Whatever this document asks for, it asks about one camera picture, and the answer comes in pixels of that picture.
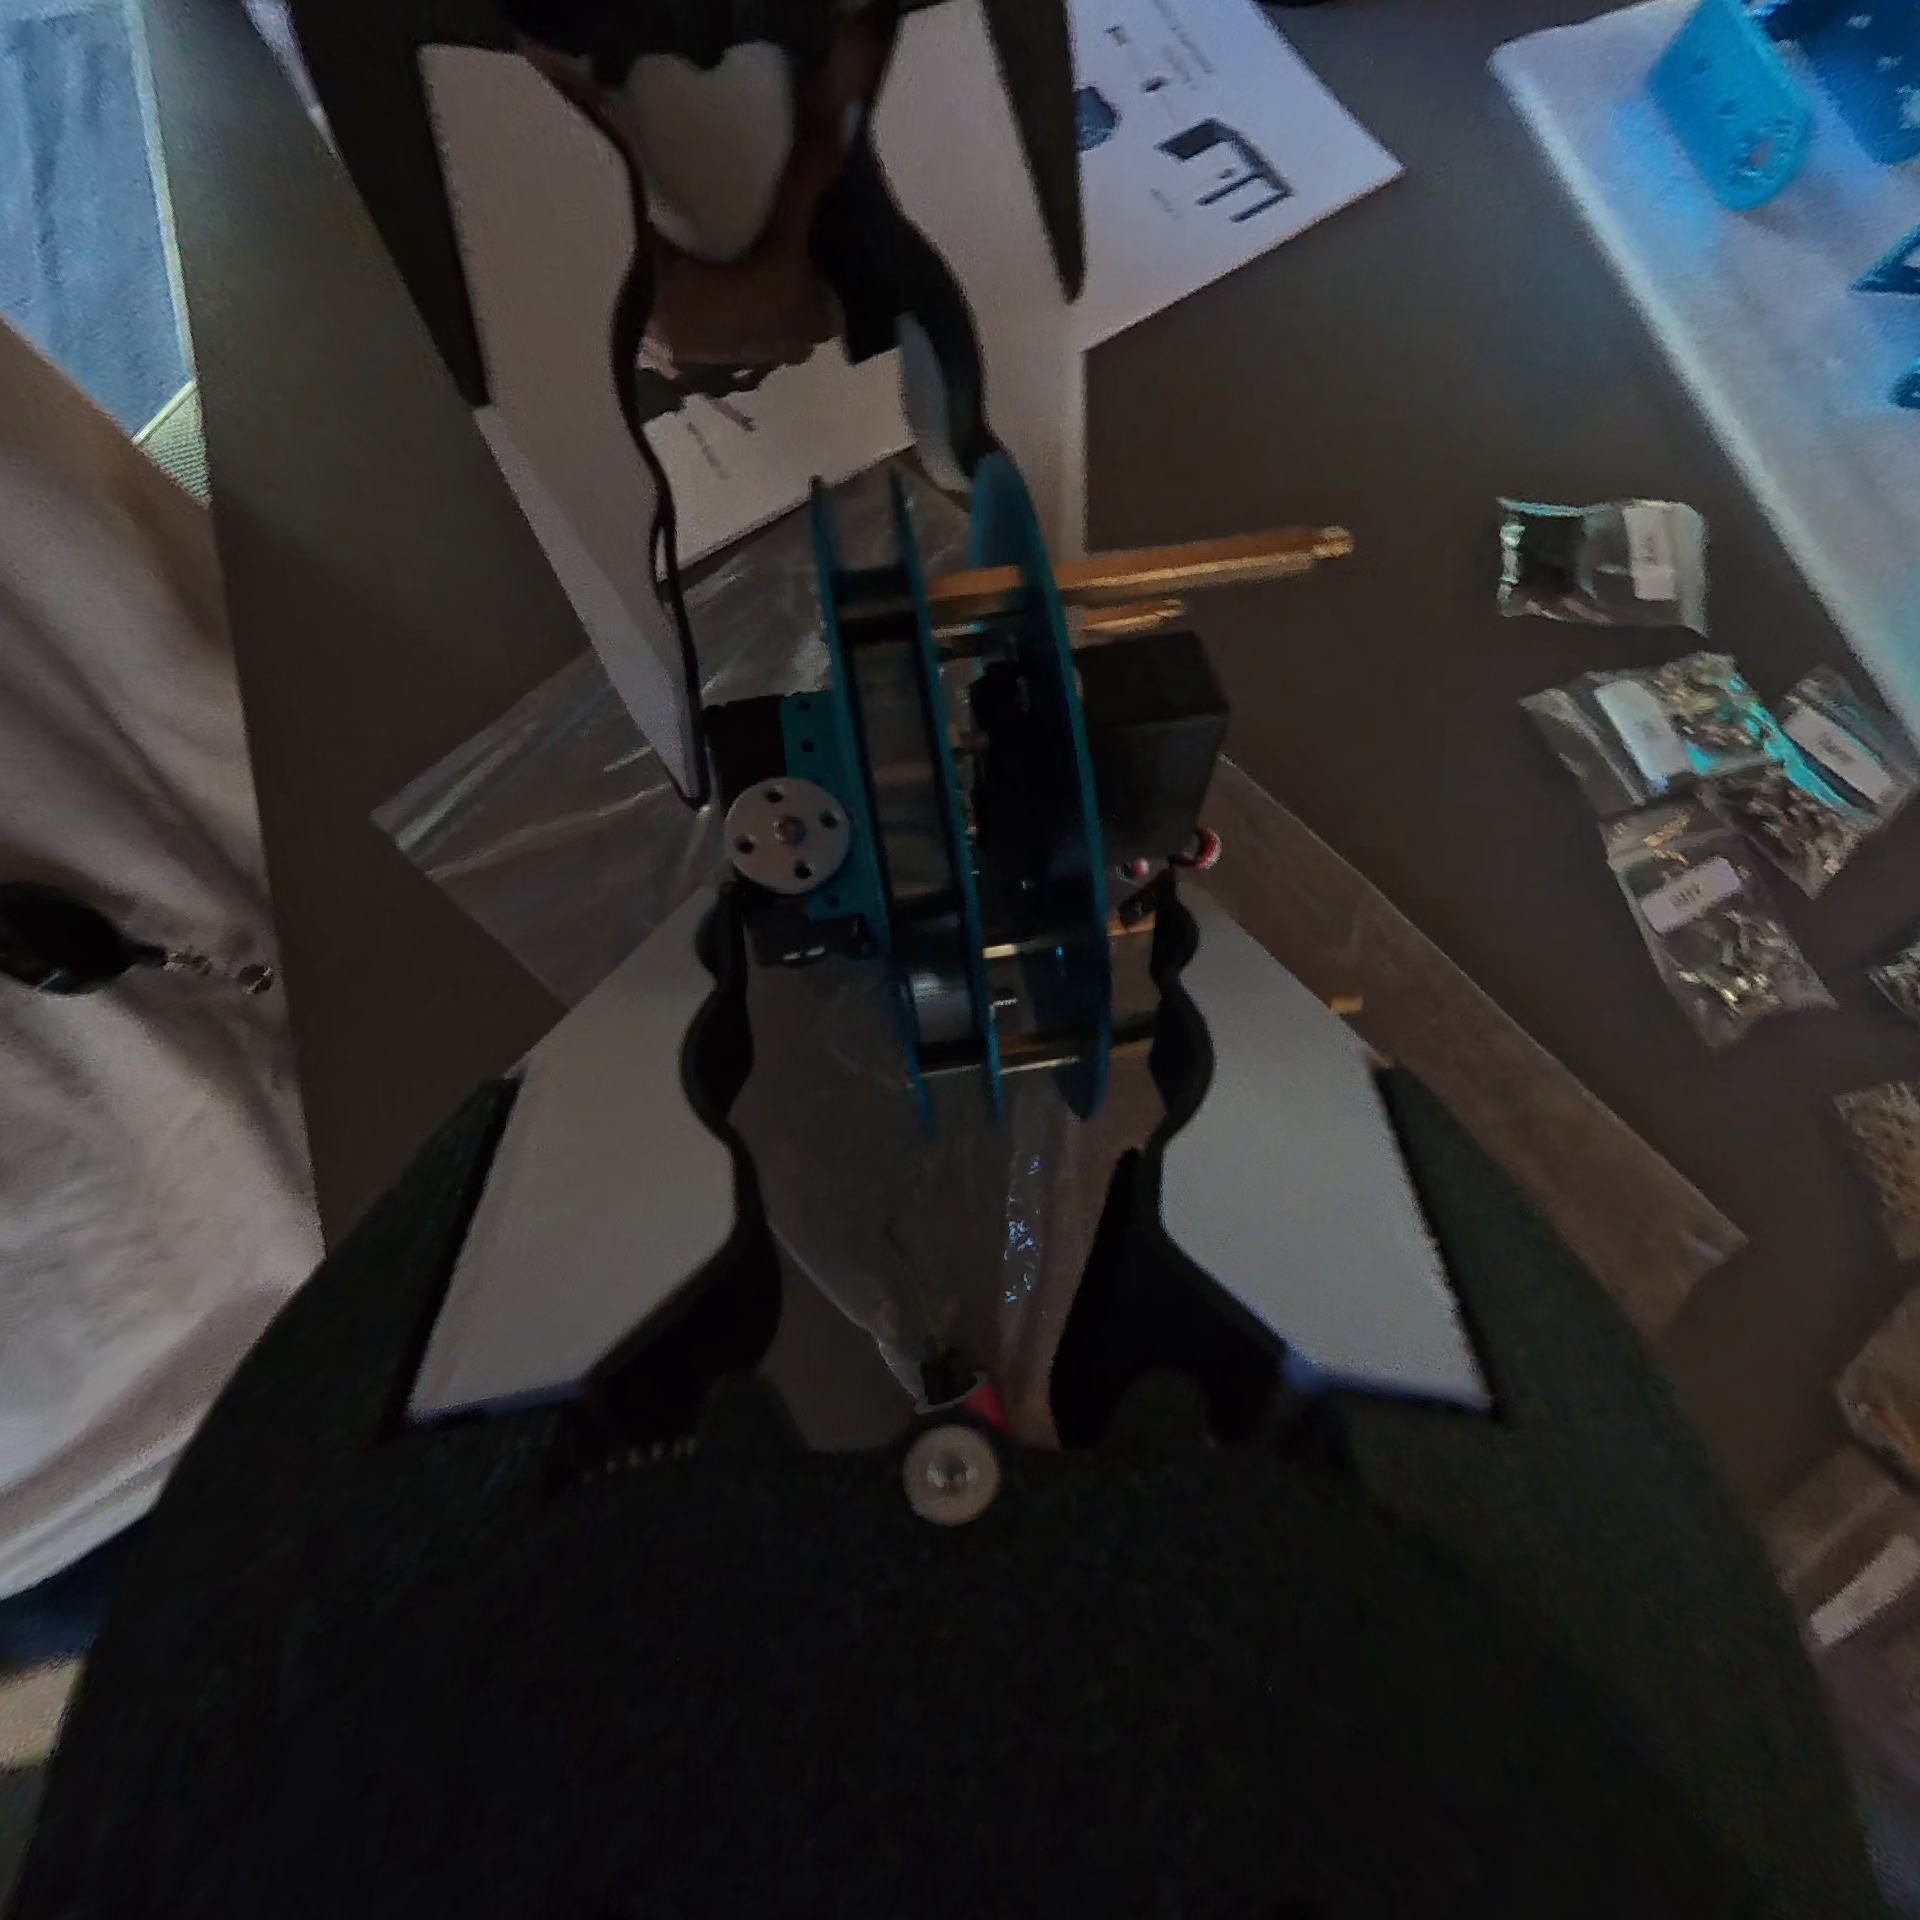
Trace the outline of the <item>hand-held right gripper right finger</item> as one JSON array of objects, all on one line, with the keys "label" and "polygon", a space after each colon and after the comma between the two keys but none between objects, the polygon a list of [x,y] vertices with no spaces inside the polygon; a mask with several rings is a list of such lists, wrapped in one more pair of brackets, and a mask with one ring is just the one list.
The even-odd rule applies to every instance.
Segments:
[{"label": "hand-held right gripper right finger", "polygon": [[1218,903],[1150,949],[1161,1118],[1113,1168],[1067,1310],[1067,1445],[1170,1378],[1221,1445],[1289,1401],[1497,1408],[1381,1070]]}]

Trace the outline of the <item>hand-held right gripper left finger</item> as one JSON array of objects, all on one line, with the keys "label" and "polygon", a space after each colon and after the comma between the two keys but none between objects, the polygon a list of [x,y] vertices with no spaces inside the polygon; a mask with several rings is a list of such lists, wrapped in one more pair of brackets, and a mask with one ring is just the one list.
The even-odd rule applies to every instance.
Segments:
[{"label": "hand-held right gripper left finger", "polygon": [[770,1351],[779,1259],[729,1122],[752,1070],[736,907],[686,898],[519,1065],[416,1424],[578,1401],[690,1426]]}]

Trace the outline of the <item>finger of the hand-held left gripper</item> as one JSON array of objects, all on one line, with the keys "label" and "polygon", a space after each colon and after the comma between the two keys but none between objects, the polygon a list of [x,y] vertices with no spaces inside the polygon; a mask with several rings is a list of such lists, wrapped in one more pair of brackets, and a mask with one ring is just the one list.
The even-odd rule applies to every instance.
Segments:
[{"label": "finger of the hand-held left gripper", "polygon": [[942,254],[971,313],[983,411],[1056,560],[1086,553],[1086,379],[1017,114],[981,11],[903,21],[873,117],[903,215]]},{"label": "finger of the hand-held left gripper", "polygon": [[697,699],[651,553],[661,491],[619,405],[631,181],[519,55],[427,43],[421,82],[482,354],[473,418],[610,686],[702,805]]}]

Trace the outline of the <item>blue round turntable base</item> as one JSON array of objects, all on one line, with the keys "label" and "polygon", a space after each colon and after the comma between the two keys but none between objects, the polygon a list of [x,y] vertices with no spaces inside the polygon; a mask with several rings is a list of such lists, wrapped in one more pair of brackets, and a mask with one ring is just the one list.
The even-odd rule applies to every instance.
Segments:
[{"label": "blue round turntable base", "polygon": [[967,567],[921,555],[901,480],[891,544],[853,567],[821,478],[807,491],[825,686],[869,802],[885,999],[933,1129],[937,1081],[987,1115],[1049,1072],[1093,1115],[1113,1056],[1113,882],[1136,896],[1195,841],[1225,736],[1189,592],[1264,585],[1353,553],[1323,523],[1056,565],[1019,469],[974,478]]}]

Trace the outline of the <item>black servo motor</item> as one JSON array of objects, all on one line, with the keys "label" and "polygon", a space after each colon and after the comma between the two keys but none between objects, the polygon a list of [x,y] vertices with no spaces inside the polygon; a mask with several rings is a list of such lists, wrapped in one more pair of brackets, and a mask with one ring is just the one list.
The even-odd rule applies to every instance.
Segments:
[{"label": "black servo motor", "polygon": [[885,946],[869,802],[827,690],[759,695],[704,715],[722,850],[752,955],[802,969]]}]

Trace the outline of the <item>grey desk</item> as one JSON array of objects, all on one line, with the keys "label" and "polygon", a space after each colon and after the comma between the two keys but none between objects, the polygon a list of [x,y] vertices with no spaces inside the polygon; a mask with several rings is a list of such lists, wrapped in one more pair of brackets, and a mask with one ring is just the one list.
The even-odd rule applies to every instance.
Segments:
[{"label": "grey desk", "polygon": [[[1282,14],[1406,178],[1090,366],[1113,542],[1285,519],[1360,553],[1207,615],[1232,757],[1746,1234],[1655,1335],[1755,1515],[1840,1442],[1833,1376],[1909,1289],[1833,1095],[1915,1072],[1861,981],[1915,823],[1803,919],[1840,1008],[1726,1051],[1669,1003],[1520,695],[1595,633],[1493,608],[1495,496],[1657,489],[1712,526],[1765,686],[1833,624],[1582,233],[1490,53],[1591,5]],[[368,210],[242,5],[146,5],[325,1243],[558,1015],[373,809],[578,645]]]}]

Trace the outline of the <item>person's left hand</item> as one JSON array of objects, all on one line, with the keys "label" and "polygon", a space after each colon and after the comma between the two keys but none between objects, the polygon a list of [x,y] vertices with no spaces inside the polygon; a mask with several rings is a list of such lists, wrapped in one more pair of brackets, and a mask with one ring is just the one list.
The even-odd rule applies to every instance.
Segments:
[{"label": "person's left hand", "polygon": [[859,16],[795,64],[747,41],[702,71],[638,62],[617,119],[631,146],[647,352],[674,377],[786,368],[846,329],[832,231],[869,133],[880,37]]}]

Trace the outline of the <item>white assembly booklet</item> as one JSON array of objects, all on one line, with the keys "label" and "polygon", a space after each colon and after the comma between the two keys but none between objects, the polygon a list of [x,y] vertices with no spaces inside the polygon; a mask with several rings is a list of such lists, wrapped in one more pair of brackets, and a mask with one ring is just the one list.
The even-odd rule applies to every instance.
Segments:
[{"label": "white assembly booklet", "polygon": [[[1081,352],[1399,174],[1259,7],[1065,7],[1088,263],[1070,299]],[[615,318],[615,379],[631,382],[622,414],[661,491],[651,553],[663,597],[670,562],[704,560],[795,510],[816,478],[839,485],[914,446],[939,485],[967,489],[981,457],[1010,457],[987,425],[969,304],[903,215],[875,151],[880,87],[914,11],[983,5],[731,5],[711,34],[656,14],[626,27],[539,25],[533,11],[519,21],[512,55],[581,112],[631,181],[638,256]],[[645,57],[709,71],[747,41],[814,64],[855,16],[880,37],[882,71],[832,217],[848,325],[795,366],[674,377],[642,341],[651,274],[617,119],[633,71]]]}]

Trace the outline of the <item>large clear plastic bag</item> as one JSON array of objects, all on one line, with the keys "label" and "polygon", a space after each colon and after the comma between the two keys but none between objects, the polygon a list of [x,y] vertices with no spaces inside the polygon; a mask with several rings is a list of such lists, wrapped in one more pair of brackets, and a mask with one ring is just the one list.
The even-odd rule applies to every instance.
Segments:
[{"label": "large clear plastic bag", "polygon": [[[901,469],[830,494],[848,562],[882,562],[894,478],[928,571],[949,574],[944,562],[960,558],[958,512]],[[1067,1104],[1054,1074],[1013,1072],[997,1120],[974,1083],[937,1081],[926,1129],[880,962],[763,967],[743,930],[752,1070],[729,1122],[757,1173],[777,1259],[873,1335],[921,1410],[999,1401],[1015,1433],[1045,1445],[1065,1431],[1051,1371],[1113,1168],[1161,1120],[1145,1077],[1157,923],[1179,885],[1216,859],[1207,811],[1230,704],[1184,601],[1168,629],[1198,638],[1227,725],[1189,857],[1143,896],[1131,873],[1113,882],[1115,1031],[1093,1115]],[[825,686],[807,514],[725,562],[697,585],[693,608],[715,617],[706,709]],[[606,670],[583,658],[377,821],[569,1013],[686,898],[709,885],[736,891],[711,759],[706,773],[709,802],[688,807]]]}]

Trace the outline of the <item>person's white shirt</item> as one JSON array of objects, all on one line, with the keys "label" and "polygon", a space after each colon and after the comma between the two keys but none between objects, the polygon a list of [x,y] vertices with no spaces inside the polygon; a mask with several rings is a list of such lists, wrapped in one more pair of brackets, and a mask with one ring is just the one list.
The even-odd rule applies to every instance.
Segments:
[{"label": "person's white shirt", "polygon": [[320,1216],[208,512],[2,329],[2,857],[142,944],[5,981],[2,1595],[142,1520]]}]

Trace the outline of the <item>group of small screw bags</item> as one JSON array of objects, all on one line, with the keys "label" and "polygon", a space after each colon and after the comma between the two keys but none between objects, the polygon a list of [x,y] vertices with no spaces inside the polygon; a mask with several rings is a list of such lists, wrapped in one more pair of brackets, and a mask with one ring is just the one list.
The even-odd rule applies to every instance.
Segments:
[{"label": "group of small screw bags", "polygon": [[1840,1383],[1915,1282],[1915,736],[1856,667],[1707,642],[1694,512],[1499,519],[1499,610],[1586,619],[1579,670],[1520,702],[1595,814],[1573,903],[1525,894],[1552,1003],[1744,1237],[1671,1339],[1769,1506],[1849,1442]]}]

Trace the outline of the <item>white foam sheet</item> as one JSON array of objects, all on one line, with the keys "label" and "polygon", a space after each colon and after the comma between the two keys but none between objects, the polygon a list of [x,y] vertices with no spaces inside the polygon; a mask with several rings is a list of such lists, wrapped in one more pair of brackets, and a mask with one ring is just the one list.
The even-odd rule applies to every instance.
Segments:
[{"label": "white foam sheet", "polygon": [[1915,5],[1744,5],[1813,110],[1801,174],[1721,208],[1653,105],[1694,5],[1490,66],[1671,368],[1888,704],[1918,713],[1915,297],[1851,283],[1915,226]]}]

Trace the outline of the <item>blue U-shaped bracket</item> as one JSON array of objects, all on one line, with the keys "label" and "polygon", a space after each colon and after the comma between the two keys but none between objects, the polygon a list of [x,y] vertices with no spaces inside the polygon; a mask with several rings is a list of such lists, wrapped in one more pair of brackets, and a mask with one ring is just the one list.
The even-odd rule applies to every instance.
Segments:
[{"label": "blue U-shaped bracket", "polygon": [[1646,91],[1721,208],[1776,201],[1808,160],[1808,98],[1739,2],[1694,5]]}]

